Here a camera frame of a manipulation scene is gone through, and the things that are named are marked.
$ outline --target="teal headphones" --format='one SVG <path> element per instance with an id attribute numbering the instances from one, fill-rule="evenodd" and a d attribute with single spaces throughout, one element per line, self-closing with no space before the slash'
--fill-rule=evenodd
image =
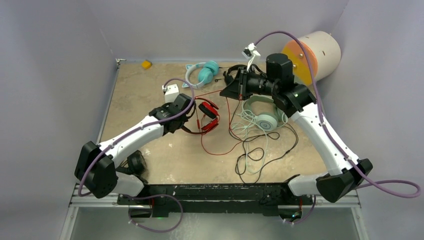
<path id="1" fill-rule="evenodd" d="M 190 74 L 192 74 L 192 72 L 194 70 L 201 68 L 201 67 L 203 67 L 203 68 L 202 68 L 202 70 L 200 70 L 199 74 L 197 75 L 197 79 L 198 79 L 199 83 L 197 83 L 197 84 L 190 83 L 190 80 L 189 80 Z M 199 62 L 199 63 L 193 64 L 193 65 L 187 64 L 187 65 L 185 65 L 185 69 L 187 69 L 187 72 L 185 73 L 185 80 L 188 83 L 190 83 L 190 85 L 194 89 L 200 89 L 205 84 L 212 82 L 212 79 L 214 78 L 214 76 L 217 75 L 218 72 L 220 71 L 220 66 L 215 61 L 208 61 L 208 62 Z M 182 87 L 188 88 L 189 85 L 184 83 L 182 85 Z"/>
<path id="2" fill-rule="evenodd" d="M 272 104 L 273 112 L 262 112 L 255 115 L 252 111 L 252 103 L 262 102 Z M 288 122 L 287 116 L 283 111 L 277 108 L 272 98 L 260 95 L 253 95 L 248 100 L 244 101 L 241 105 L 241 111 L 249 111 L 254 118 L 257 125 L 259 125 L 264 131 L 273 131 L 278 127 L 278 123 L 286 124 Z"/>

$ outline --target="metal frame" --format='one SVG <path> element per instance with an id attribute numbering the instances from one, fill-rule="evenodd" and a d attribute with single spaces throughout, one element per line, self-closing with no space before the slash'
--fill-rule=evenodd
<path id="1" fill-rule="evenodd" d="M 103 134 L 109 108 L 112 102 L 113 93 L 114 93 L 115 86 L 118 80 L 120 65 L 125 63 L 124 61 L 126 62 L 125 59 L 119 59 L 119 61 L 117 59 L 117 69 L 116 69 L 116 73 L 114 77 L 113 88 L 109 95 L 106 111 L 100 125 L 100 130 L 96 140 L 97 143 L 100 142 L 100 139 Z M 79 187 L 79 184 L 76 183 L 72 193 L 72 197 L 70 199 L 69 209 L 66 215 L 63 229 L 59 238 L 60 240 L 71 239 L 79 208 L 134 208 L 134 209 L 149 209 L 150 208 L 148 205 L 118 205 L 117 202 L 118 202 L 119 195 L 114 193 L 109 194 L 108 196 L 103 197 L 101 199 L 94 197 L 92 194 L 86 197 L 79 197 L 78 187 Z M 86 187 L 83 187 L 83 192 L 86 192 L 86 191 L 88 191 L 88 189 Z M 299 207 L 298 205 L 279 205 L 278 206 L 279 209 L 294 209 L 298 207 Z M 352 211 L 352 216 L 354 218 L 359 239 L 369 240 L 367 231 L 365 228 L 365 224 L 363 221 L 363 217 L 362 217 L 361 203 L 358 197 L 358 192 L 356 190 L 349 192 L 348 194 L 343 196 L 341 199 L 339 199 L 336 203 L 331 203 L 325 200 L 322 196 L 317 195 L 315 207 L 316 208 L 350 208 Z"/>

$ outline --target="white backdrop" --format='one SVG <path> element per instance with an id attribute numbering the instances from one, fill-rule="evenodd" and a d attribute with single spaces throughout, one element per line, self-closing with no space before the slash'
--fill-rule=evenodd
<path id="1" fill-rule="evenodd" d="M 346 144 L 372 161 L 376 181 L 424 186 L 423 11 L 422 0 L 350 0 L 333 31 L 342 58 L 321 81 L 325 111 Z M 370 239 L 423 239 L 423 196 L 403 199 L 374 187 L 359 196 Z"/>
<path id="2" fill-rule="evenodd" d="M 240 60 L 249 43 L 274 30 L 330 32 L 348 0 L 87 0 L 119 58 Z M 286 37 L 260 45 L 280 52 Z"/>
<path id="3" fill-rule="evenodd" d="M 1 0 L 0 33 L 0 239 L 58 239 L 116 63 L 83 0 Z"/>

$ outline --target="yellow cube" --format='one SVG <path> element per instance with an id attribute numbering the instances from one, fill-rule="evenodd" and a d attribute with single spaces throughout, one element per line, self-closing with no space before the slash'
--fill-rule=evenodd
<path id="1" fill-rule="evenodd" d="M 149 62 L 149 61 L 147 61 L 147 60 L 145 60 L 145 61 L 141 64 L 141 66 L 142 66 L 144 69 L 148 69 L 148 68 L 150 68 L 150 67 L 152 66 L 152 63 L 151 63 L 151 62 Z"/>

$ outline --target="beige table surface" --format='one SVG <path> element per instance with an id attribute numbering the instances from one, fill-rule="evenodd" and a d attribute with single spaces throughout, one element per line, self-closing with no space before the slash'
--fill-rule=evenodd
<path id="1" fill-rule="evenodd" d="M 236 63 L 221 63 L 221 67 L 229 67 Z M 215 78 L 222 78 L 222 72 Z M 191 74 L 192 83 L 197 81 L 196 70 Z M 110 108 L 106 117 L 101 141 L 105 141 L 122 133 L 142 120 L 149 111 L 159 107 L 164 102 L 161 85 L 170 78 L 184 78 L 186 73 L 185 63 L 154 63 L 151 68 L 145 70 L 140 64 L 125 63 L 120 66 L 119 74 L 114 88 Z M 188 88 L 181 88 L 180 92 L 190 96 Z M 224 88 L 223 80 L 212 81 L 202 89 L 196 90 L 196 95 L 209 93 Z M 230 150 L 237 141 L 228 134 L 228 108 L 224 97 L 218 93 L 205 96 L 216 103 L 221 116 L 219 126 L 203 137 L 203 143 L 209 152 L 225 153 Z M 229 99 L 231 113 L 237 106 L 238 101 Z M 271 106 L 266 103 L 254 103 L 253 110 L 256 113 L 271 111 Z M 191 130 L 196 130 L 196 120 L 191 119 L 186 123 Z M 293 122 L 289 121 L 299 136 L 297 146 L 283 159 L 267 165 L 261 174 L 259 183 L 283 182 L 295 174 L 316 174 L 326 170 L 324 163 L 309 141 L 308 137 Z M 286 128 L 279 128 L 278 140 L 269 140 L 265 162 L 277 158 L 287 151 L 294 143 L 295 136 Z M 251 135 L 261 134 L 260 130 L 253 131 Z M 260 140 L 249 144 L 249 148 L 265 147 L 266 140 Z M 140 151 L 147 163 L 147 172 L 143 175 L 151 184 L 206 184 L 206 183 L 241 183 L 235 173 L 237 157 L 243 153 L 241 144 L 229 154 L 214 156 L 207 154 L 201 146 L 200 136 L 191 135 L 182 130 L 153 140 L 141 147 Z M 245 161 L 240 161 L 240 168 L 244 168 Z M 248 161 L 252 170 L 257 170 L 261 162 Z M 245 182 L 254 182 L 258 174 L 245 174 Z"/>

